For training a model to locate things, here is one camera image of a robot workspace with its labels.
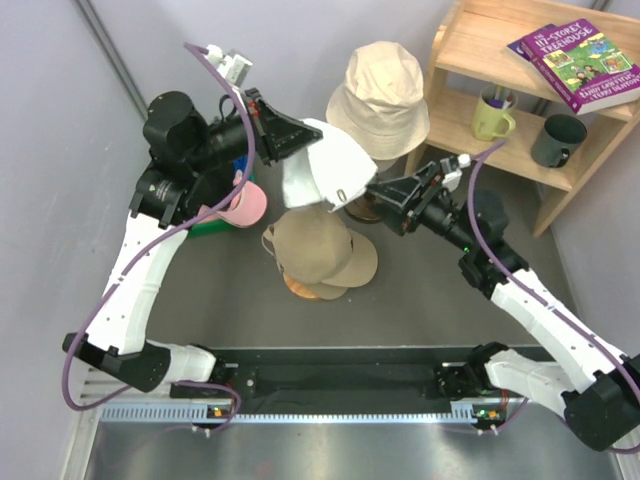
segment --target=dark gray mug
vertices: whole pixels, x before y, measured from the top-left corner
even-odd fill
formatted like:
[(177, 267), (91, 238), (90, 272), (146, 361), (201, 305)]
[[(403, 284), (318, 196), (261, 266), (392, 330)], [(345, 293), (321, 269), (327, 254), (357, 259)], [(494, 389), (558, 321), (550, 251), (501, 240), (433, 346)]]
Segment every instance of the dark gray mug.
[(571, 115), (551, 115), (531, 147), (531, 156), (543, 167), (563, 167), (587, 138), (587, 127)]

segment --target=mug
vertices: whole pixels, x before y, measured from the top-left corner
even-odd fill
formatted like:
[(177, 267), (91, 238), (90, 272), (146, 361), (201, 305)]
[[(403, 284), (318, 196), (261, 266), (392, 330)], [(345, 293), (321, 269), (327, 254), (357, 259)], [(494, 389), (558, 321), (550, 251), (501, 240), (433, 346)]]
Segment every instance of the mug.
[(587, 138), (587, 127), (571, 115), (551, 115), (531, 147), (531, 157), (543, 167), (563, 167)]
[(517, 103), (518, 97), (509, 89), (499, 85), (484, 88), (471, 121), (473, 136), (478, 140), (491, 141), (509, 135), (516, 128), (511, 112)]

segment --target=yellow-green mug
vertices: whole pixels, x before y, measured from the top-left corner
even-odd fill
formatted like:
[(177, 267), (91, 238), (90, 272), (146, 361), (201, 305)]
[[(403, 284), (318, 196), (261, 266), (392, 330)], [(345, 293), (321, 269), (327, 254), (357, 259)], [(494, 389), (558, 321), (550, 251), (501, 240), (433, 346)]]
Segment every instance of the yellow-green mug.
[(518, 97), (509, 89), (492, 85), (482, 90), (471, 121), (471, 131), (478, 140), (506, 137), (516, 128), (511, 112)]

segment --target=shelf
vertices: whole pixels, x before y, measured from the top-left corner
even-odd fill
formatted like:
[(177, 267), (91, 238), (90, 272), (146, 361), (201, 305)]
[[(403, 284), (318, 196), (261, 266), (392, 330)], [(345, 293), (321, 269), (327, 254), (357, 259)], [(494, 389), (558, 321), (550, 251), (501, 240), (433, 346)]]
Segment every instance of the shelf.
[[(528, 25), (462, 12), (455, 29), (438, 53), (435, 66), (443, 70), (498, 83), (508, 88), (564, 103), (533, 65), (511, 52), (507, 44), (531, 33)], [(633, 60), (638, 51), (625, 51)], [(633, 103), (598, 110), (598, 114), (629, 121)]]
[[(466, 93), (445, 89), (438, 103), (429, 108), (431, 130), (427, 143), (454, 153), (480, 153), (492, 142), (476, 140), (471, 134), (471, 119), (477, 98)], [(546, 168), (538, 165), (529, 155), (531, 146), (543, 127), (544, 118), (523, 111), (515, 111), (516, 129), (507, 143), (487, 160), (491, 165), (521, 177), (544, 183), (564, 191), (570, 191), (577, 158), (570, 158), (562, 168)]]

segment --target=book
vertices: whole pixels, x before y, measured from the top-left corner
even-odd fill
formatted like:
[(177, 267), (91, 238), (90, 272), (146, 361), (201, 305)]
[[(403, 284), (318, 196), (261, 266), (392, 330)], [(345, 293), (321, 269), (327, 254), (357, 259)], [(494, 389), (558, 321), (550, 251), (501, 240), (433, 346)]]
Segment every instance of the book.
[[(539, 28), (538, 30), (536, 30), (535, 32), (532, 32), (533, 34), (535, 33), (539, 33), (543, 30), (546, 30), (548, 28), (553, 28), (555, 27), (555, 24), (550, 23), (548, 25), (545, 25), (542, 28)], [(527, 55), (525, 53), (524, 50), (522, 50), (522, 47), (520, 46), (520, 41), (522, 40), (522, 38), (519, 38), (518, 40), (516, 40), (515, 42), (511, 42), (510, 44), (507, 45), (507, 48), (509, 50), (511, 50), (513, 53), (515, 53), (516, 55), (518, 55), (520, 58), (523, 58), (525, 61), (530, 62), (531, 61), (531, 57), (529, 55)]]
[(640, 98), (640, 67), (584, 18), (526, 35), (520, 46), (576, 114)]

